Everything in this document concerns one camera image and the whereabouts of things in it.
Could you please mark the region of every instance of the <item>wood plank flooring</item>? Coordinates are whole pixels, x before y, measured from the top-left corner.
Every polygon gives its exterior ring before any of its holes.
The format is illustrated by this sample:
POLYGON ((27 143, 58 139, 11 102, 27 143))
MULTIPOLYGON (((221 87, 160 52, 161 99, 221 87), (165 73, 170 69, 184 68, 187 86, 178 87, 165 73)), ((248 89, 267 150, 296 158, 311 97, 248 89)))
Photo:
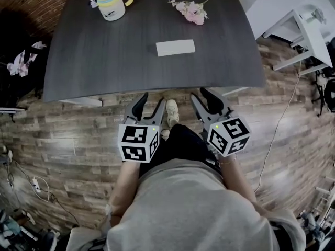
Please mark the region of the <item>wood plank flooring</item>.
MULTIPOLYGON (((253 132, 249 145, 238 155, 253 188, 258 186, 270 142, 292 95, 299 70, 299 64, 280 72, 271 70, 272 65, 296 55, 287 43, 268 38, 259 39, 258 45, 266 86, 228 96, 234 110, 246 118, 253 132)), ((290 208, 298 213, 313 207, 319 198, 315 186, 327 188, 329 184, 322 177, 335 177, 332 167, 335 115, 325 111, 317 118, 319 105, 311 103, 315 93, 312 76, 300 78, 267 159, 257 198, 270 210, 290 208)), ((200 132, 202 125, 190 105, 190 92, 198 90, 152 91, 144 113, 152 112, 162 96, 175 99, 181 123, 200 132)), ((103 218, 121 165, 117 150, 118 125, 122 122, 125 106, 138 95, 102 96, 104 107, 101 108, 61 102, 45 104, 28 96, 20 105, 29 106, 29 109, 16 114, 15 123, 7 116, 0 117, 3 140, 13 150, 14 159, 30 180, 35 175, 44 178, 81 226, 94 228, 103 218)), ((167 128, 166 116, 163 123, 167 128)), ((60 232, 71 228, 74 221, 67 212, 56 203, 40 200, 26 176, 14 164, 11 172, 22 208, 31 213, 37 226, 60 232)), ((1 168, 0 204, 9 210, 18 203, 6 180, 7 172, 1 168)), ((42 180, 39 184, 47 189, 42 180)), ((40 196, 47 199, 43 192, 40 196)))

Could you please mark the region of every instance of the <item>person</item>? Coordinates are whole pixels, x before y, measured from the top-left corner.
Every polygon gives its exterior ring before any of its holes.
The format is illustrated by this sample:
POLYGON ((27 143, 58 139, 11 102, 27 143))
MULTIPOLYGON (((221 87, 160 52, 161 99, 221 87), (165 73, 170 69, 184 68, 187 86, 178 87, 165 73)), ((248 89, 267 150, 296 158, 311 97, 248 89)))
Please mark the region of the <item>person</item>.
MULTIPOLYGON (((216 159, 179 124, 174 100, 166 110, 171 130, 162 131, 151 162, 121 166, 109 201, 110 228, 101 227, 103 250, 305 250, 293 212, 262 208, 236 156, 216 159)), ((100 236, 73 229, 67 251, 97 250, 92 242, 100 236)))
POLYGON ((305 251, 318 251, 320 248, 320 241, 313 236, 313 232, 306 234, 306 249, 305 251))
POLYGON ((310 213, 302 213, 301 217, 305 221, 304 222, 304 230, 305 231, 314 231, 320 230, 320 225, 315 220, 315 215, 318 215, 318 213, 314 213, 314 211, 311 211, 310 213))

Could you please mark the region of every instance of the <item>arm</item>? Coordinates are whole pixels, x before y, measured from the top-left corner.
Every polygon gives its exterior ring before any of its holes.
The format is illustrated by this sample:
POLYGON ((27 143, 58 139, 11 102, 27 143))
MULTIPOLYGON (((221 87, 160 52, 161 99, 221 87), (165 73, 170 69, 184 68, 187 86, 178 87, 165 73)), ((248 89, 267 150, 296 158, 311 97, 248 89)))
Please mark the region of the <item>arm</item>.
POLYGON ((242 172, 239 162, 236 160, 235 155, 228 157, 219 157, 221 174, 224 178, 227 189, 233 190, 243 197, 248 199, 250 202, 256 202, 256 196, 253 192, 250 184, 247 181, 244 173, 242 172))
POLYGON ((111 207, 111 226, 119 224, 122 216, 132 204, 138 185, 141 163, 124 162, 109 199, 111 207))

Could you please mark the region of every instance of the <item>dark gray table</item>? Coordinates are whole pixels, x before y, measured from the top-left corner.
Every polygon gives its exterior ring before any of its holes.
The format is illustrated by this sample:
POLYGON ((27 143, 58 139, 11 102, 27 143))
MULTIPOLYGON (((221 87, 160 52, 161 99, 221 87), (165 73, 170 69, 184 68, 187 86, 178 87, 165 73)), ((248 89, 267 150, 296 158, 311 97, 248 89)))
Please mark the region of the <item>dark gray table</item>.
POLYGON ((68 0, 48 58, 44 101, 177 87, 261 87, 257 44, 238 0, 210 0, 202 26, 168 0, 135 0, 116 21, 68 0), (195 53, 158 57, 156 42, 193 39, 195 53))

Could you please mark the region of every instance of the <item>sneaker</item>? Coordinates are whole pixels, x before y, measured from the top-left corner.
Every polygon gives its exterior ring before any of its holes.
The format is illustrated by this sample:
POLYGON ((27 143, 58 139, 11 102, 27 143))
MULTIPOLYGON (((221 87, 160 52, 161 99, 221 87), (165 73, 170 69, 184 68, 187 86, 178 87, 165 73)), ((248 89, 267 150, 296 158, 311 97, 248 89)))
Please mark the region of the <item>sneaker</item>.
POLYGON ((166 111, 167 111, 167 124, 171 128, 175 124, 179 123, 178 106, 174 99, 169 99, 167 101, 166 111))
POLYGON ((170 135, 170 131, 167 130, 167 129, 164 129, 164 130, 161 132, 161 136, 162 136, 162 138, 163 138, 165 141, 168 140, 169 135, 170 135))

